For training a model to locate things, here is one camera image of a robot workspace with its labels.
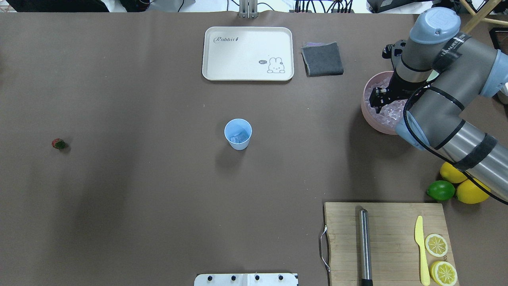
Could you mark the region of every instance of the rabbit illustration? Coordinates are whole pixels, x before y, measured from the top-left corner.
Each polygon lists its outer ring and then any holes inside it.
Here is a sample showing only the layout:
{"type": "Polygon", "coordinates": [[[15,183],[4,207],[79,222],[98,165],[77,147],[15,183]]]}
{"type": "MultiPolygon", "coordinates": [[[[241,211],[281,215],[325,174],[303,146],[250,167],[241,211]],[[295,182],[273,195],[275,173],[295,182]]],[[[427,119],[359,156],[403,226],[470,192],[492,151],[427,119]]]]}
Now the rabbit illustration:
{"type": "Polygon", "coordinates": [[[268,66],[268,73],[285,73],[284,64],[281,58],[271,58],[268,66]]]}

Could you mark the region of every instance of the yellow knife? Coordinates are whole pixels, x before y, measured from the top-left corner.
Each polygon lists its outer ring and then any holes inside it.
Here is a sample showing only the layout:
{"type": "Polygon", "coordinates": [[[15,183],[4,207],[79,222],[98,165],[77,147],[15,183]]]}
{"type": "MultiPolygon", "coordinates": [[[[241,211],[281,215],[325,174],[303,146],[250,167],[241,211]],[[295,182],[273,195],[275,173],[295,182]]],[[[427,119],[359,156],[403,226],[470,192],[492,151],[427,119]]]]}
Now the yellow knife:
{"type": "Polygon", "coordinates": [[[425,285],[430,285],[429,266],[427,265],[427,255],[425,254],[425,245],[423,238],[423,218],[421,215],[416,219],[415,224],[415,241],[420,248],[420,282],[425,285]]]}

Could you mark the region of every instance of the yellow lemon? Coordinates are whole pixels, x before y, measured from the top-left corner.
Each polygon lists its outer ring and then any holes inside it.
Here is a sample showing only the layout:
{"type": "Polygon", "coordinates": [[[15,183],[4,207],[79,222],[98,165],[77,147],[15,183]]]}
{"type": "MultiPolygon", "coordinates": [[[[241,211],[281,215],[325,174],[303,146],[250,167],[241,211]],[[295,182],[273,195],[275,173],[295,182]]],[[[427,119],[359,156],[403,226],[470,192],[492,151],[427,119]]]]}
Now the yellow lemon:
{"type": "Polygon", "coordinates": [[[457,283],[457,270],[446,261],[436,261],[430,267],[430,276],[441,286],[453,286],[457,283]]]}
{"type": "Polygon", "coordinates": [[[452,184],[458,184],[467,180],[466,175],[455,169],[450,163],[445,162],[439,170],[441,177],[452,184]]]}
{"type": "Polygon", "coordinates": [[[448,252],[448,243],[438,234],[430,234],[425,239],[425,248],[435,257],[443,257],[448,252]]]}
{"type": "MultiPolygon", "coordinates": [[[[477,179],[475,179],[475,181],[490,192],[490,189],[482,182],[478,181],[477,179]]],[[[489,195],[480,190],[480,188],[476,187],[476,185],[471,180],[467,180],[461,183],[457,187],[455,196],[457,196],[459,201],[465,204],[477,204],[489,198],[489,195]]]]}

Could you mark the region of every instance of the gray cloth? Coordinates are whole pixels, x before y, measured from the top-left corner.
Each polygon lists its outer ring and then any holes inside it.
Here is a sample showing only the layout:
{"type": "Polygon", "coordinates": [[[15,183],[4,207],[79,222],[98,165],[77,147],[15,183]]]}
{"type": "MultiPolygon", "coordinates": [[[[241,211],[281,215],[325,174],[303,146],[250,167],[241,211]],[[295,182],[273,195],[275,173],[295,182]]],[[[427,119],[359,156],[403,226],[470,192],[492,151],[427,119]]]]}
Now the gray cloth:
{"type": "Polygon", "coordinates": [[[344,73],[337,42],[302,47],[303,60],[309,76],[341,75],[344,73]]]}

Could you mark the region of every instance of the white metal plate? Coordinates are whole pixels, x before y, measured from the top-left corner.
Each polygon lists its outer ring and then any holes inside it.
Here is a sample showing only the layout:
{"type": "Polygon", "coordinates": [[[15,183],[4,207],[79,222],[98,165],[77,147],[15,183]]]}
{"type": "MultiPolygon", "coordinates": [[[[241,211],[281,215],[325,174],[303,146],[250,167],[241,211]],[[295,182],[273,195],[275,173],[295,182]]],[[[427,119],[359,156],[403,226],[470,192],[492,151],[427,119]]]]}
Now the white metal plate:
{"type": "Polygon", "coordinates": [[[211,27],[205,32],[208,80],[285,81],[293,77],[293,35],[285,27],[211,27]]]}
{"type": "Polygon", "coordinates": [[[298,286],[298,274],[200,274],[194,280],[194,286],[298,286]]]}

